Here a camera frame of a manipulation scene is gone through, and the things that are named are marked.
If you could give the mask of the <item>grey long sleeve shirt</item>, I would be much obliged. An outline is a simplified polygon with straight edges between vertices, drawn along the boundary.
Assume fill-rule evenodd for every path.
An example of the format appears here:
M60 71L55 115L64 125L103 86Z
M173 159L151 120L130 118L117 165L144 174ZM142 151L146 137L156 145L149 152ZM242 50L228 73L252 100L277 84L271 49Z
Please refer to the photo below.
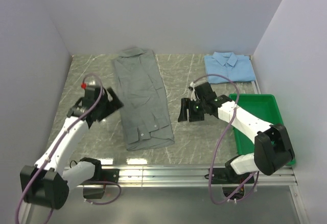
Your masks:
M124 50L112 62L126 149L149 150L175 143L167 95L155 55L139 47Z

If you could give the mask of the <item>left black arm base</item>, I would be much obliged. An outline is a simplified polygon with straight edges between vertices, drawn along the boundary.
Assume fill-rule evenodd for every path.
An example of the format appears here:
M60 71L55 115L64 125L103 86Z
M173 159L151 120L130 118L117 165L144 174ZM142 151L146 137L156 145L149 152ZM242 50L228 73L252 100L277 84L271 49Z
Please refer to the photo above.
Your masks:
M122 188L118 184L119 175L120 170L117 168L102 169L98 178L91 178L82 184L83 197L89 202L104 200L112 203L117 200L122 193Z

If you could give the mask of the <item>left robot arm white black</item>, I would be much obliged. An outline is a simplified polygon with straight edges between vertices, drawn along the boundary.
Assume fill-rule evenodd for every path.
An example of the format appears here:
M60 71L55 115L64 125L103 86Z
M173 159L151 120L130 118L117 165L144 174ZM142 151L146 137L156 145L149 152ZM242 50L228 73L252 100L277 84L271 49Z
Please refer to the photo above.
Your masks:
M84 157L65 170L66 163L94 122L101 122L123 107L112 88L83 84L84 96L69 109L59 134L33 166L20 172L22 200L59 210L71 190L83 183L110 185L98 159Z

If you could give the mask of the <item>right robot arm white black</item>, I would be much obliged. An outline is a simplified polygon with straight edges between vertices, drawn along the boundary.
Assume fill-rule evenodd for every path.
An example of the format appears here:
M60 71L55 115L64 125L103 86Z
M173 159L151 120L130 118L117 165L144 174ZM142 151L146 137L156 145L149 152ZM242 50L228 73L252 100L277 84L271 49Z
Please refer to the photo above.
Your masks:
M178 121L203 121L212 115L243 133L254 145L250 154L234 157L225 163L225 177L238 182L244 174L259 171L272 175L295 158L287 129L281 123L264 121L240 107L226 95L218 96L206 82L191 83L191 96L181 99Z

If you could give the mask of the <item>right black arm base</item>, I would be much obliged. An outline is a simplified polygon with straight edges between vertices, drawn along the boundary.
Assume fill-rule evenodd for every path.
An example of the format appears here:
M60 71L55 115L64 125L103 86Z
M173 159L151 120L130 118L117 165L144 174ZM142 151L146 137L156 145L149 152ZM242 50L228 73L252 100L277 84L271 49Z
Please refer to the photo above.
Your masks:
M251 176L251 178L249 178L248 181L245 182L245 184L253 183L251 190L248 193L246 193L245 184L244 184L233 196L231 196L228 199L229 201L234 201L235 203L237 203L238 201L241 201L241 200L247 198L250 194L252 194L255 191L256 185L257 185L258 179L259 179L259 172L245 173L243 175L228 176L227 170L225 168L214 168L213 173L212 173L211 184L214 184L214 185L217 185L217 184L241 185L249 176Z

